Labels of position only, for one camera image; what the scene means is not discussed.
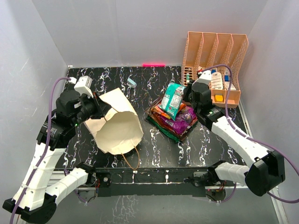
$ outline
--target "basket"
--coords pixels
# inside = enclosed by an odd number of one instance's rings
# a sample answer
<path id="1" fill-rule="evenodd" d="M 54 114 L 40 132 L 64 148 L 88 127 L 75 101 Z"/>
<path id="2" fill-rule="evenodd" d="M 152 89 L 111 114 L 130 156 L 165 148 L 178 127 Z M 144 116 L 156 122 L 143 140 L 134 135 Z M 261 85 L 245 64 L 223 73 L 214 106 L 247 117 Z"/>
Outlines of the basket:
<path id="1" fill-rule="evenodd" d="M 245 34 L 188 32 L 182 64 L 182 84 L 187 85 L 188 73 L 190 79 L 196 80 L 199 67 L 227 64 L 232 69 L 233 74 L 230 74 L 230 78 L 236 88 L 229 93 L 228 107 L 236 108 L 241 96 L 238 74 L 247 48 L 248 39 Z M 217 69 L 222 75 L 224 89 L 211 89 L 211 98 L 214 104 L 224 107 L 228 92 L 224 82 L 225 67 Z M 216 102 L 215 95 L 222 95 L 223 102 Z"/>

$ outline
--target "pile of snack bags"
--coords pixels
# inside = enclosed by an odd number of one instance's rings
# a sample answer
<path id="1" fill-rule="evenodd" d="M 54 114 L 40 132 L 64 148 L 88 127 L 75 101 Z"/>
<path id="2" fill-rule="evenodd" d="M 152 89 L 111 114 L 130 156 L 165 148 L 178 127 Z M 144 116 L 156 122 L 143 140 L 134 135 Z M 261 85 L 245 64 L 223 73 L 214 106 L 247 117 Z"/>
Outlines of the pile of snack bags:
<path id="1" fill-rule="evenodd" d="M 184 88 L 170 82 L 164 96 L 145 111 L 147 120 L 176 142 L 182 141 L 198 122 L 194 110 L 182 103 Z"/>

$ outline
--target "marble tabletop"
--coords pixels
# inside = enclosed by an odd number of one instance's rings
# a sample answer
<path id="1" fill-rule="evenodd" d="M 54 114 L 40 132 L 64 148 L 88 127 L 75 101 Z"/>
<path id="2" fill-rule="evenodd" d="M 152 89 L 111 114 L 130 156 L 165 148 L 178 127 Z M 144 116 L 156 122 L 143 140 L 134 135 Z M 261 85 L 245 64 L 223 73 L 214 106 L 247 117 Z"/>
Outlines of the marble tabletop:
<path id="1" fill-rule="evenodd" d="M 183 168 L 208 167 L 218 160 L 243 165 L 241 157 L 219 136 L 208 131 L 201 124 L 189 133 L 183 142 L 175 143 L 145 120 L 144 110 L 158 98 L 168 83 L 180 82 L 181 67 L 113 67 L 113 68 L 75 68 L 69 69 L 68 77 L 89 76 L 93 79 L 91 90 L 99 95 L 120 88 L 138 114 L 144 135 L 137 146 L 140 153 L 141 168 Z M 136 88 L 127 85 L 131 78 Z M 67 83 L 64 90 L 73 89 Z M 240 110 L 229 109 L 233 121 L 245 131 Z M 125 154 L 129 163 L 137 165 L 135 150 Z M 74 168 L 80 162 L 86 162 L 96 168 L 128 167 L 121 155 L 103 153 L 97 146 L 85 125 L 76 129 L 76 136 L 70 141 L 56 169 Z"/>

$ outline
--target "green snack bag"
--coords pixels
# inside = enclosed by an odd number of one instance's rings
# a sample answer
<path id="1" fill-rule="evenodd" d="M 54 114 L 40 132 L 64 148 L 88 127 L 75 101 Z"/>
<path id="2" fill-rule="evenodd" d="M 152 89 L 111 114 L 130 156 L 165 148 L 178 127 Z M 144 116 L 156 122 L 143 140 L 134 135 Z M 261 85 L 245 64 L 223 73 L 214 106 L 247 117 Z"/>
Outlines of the green snack bag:
<path id="1" fill-rule="evenodd" d="M 176 119 L 179 106 L 183 100 L 185 86 L 170 82 L 163 96 L 160 108 L 164 110 L 173 120 Z"/>

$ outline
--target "paper bag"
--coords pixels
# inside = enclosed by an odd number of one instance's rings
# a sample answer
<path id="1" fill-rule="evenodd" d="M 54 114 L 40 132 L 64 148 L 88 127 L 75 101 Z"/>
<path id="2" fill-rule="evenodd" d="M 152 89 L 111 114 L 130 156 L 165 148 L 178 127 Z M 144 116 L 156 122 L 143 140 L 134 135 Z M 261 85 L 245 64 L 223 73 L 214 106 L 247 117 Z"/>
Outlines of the paper bag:
<path id="1" fill-rule="evenodd" d="M 89 119 L 85 126 L 104 153 L 124 154 L 136 147 L 143 131 L 136 111 L 120 88 L 100 96 L 112 108 L 102 119 Z"/>

